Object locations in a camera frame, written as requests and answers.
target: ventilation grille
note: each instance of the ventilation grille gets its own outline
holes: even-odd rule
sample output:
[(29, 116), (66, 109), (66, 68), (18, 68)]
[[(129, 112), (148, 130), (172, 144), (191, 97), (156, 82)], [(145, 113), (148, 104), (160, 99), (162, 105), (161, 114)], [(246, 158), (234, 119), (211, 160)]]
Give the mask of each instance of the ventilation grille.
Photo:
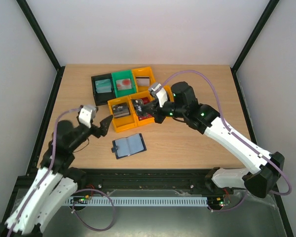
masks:
[[(111, 197), (114, 206), (207, 206), (206, 197)], [(63, 206), (73, 204), (70, 197)], [(75, 206), (111, 206), (106, 197), (93, 197)]]

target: wall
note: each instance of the wall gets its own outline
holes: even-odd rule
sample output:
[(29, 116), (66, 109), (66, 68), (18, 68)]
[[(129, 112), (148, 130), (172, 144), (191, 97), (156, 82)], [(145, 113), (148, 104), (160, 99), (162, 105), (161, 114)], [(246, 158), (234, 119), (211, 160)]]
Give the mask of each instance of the wall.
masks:
[(268, 0), (28, 0), (61, 65), (233, 65)]
[(55, 75), (17, 2), (0, 1), (0, 221), (26, 172)]
[(286, 158), (293, 192), (283, 202), (296, 236), (296, 0), (279, 2), (238, 76), (258, 143)]

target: black cable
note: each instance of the black cable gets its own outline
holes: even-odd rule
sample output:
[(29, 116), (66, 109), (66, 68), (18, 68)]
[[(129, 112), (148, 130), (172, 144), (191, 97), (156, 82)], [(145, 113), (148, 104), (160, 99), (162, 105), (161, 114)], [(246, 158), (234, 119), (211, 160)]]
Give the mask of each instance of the black cable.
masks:
[(82, 147), (82, 148), (81, 148), (80, 150), (78, 150), (78, 151), (74, 151), (73, 153), (80, 152), (80, 151), (82, 151), (84, 148), (86, 148), (86, 147), (90, 144), (90, 140), (89, 140), (89, 138), (87, 138), (87, 140), (88, 140), (87, 145), (85, 145), (84, 147)]
[(177, 118), (174, 118), (172, 117), (175, 121), (178, 121), (178, 122), (184, 122), (183, 120), (180, 120), (180, 119), (177, 119)]

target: white panel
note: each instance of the white panel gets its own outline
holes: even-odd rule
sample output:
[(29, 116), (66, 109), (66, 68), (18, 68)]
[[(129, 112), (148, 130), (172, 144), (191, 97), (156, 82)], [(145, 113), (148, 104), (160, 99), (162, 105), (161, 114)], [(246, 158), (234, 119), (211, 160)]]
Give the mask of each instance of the white panel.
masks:
[(279, 2), (239, 78), (259, 145), (285, 156), (293, 192), (283, 202), (296, 236), (296, 0)]
[(15, 0), (0, 0), (0, 221), (24, 175), (56, 71)]
[(233, 65), (267, 2), (28, 0), (62, 65)]

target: wooden table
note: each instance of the wooden table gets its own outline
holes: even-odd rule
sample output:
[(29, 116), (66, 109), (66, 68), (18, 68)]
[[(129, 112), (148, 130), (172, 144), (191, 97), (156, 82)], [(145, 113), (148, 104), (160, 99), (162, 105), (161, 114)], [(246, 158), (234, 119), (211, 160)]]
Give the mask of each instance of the wooden table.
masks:
[[(94, 104), (91, 76), (101, 75), (146, 65), (67, 65), (56, 103), (44, 140), (42, 152), (47, 150), (48, 142), (58, 115), (79, 105)], [(193, 69), (202, 72), (213, 83), (220, 98), (225, 119), (239, 132), (249, 138), (248, 129), (240, 106), (239, 98), (229, 66), (221, 65), (152, 65), (158, 82), (164, 82), (170, 75), (181, 70)], [(217, 109), (215, 97), (204, 79), (195, 74), (183, 74), (174, 78), (169, 85), (186, 81), (194, 89), (198, 101)], [(99, 107), (95, 125), (110, 115), (107, 105)], [(77, 113), (65, 115), (77, 126)], [(147, 147), (142, 152), (117, 160), (111, 152), (112, 140), (142, 133)], [(98, 169), (204, 169), (215, 166), (223, 168), (243, 167), (243, 164), (224, 147), (201, 133), (192, 130), (186, 124), (167, 118), (163, 124), (148, 124), (121, 133), (112, 127), (106, 137), (90, 137), (90, 144), (74, 154), (72, 166), (77, 168)]]

